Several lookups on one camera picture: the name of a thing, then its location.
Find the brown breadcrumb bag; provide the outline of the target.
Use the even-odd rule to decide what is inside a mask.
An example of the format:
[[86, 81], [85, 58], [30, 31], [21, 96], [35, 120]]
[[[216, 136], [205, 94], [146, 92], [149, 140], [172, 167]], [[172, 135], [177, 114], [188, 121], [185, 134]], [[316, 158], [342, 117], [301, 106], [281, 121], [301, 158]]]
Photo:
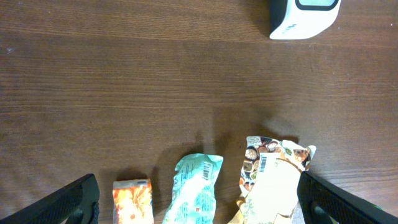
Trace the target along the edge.
[[262, 136], [248, 136], [246, 142], [239, 210], [229, 223], [292, 223], [299, 178], [309, 169], [317, 147]]

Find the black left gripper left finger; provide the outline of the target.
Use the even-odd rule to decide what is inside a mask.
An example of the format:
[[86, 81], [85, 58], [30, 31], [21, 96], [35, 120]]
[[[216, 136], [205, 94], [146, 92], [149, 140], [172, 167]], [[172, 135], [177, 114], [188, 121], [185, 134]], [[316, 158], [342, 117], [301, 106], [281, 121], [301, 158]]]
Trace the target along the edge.
[[100, 190], [94, 174], [86, 174], [41, 200], [1, 220], [7, 223], [98, 224]]

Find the small orange white packet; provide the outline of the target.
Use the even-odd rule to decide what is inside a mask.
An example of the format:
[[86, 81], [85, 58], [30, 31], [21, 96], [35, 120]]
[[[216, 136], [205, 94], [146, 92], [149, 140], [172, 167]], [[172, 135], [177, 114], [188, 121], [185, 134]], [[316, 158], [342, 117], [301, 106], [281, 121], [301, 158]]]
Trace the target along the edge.
[[154, 224], [150, 179], [113, 182], [113, 223]]

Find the teal tissue packet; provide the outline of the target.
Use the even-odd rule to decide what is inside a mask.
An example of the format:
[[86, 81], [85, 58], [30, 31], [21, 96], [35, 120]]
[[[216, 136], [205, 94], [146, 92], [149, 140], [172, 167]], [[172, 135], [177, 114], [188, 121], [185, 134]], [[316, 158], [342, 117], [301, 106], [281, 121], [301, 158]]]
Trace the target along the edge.
[[212, 224], [216, 212], [215, 183], [223, 157], [189, 154], [175, 167], [172, 201], [163, 224]]

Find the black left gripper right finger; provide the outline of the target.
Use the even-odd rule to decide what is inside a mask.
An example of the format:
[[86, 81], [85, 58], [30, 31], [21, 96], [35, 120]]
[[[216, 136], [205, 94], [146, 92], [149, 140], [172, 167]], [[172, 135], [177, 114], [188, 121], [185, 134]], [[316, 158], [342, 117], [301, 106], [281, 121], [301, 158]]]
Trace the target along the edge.
[[306, 224], [397, 224], [397, 217], [331, 182], [304, 171], [297, 196]]

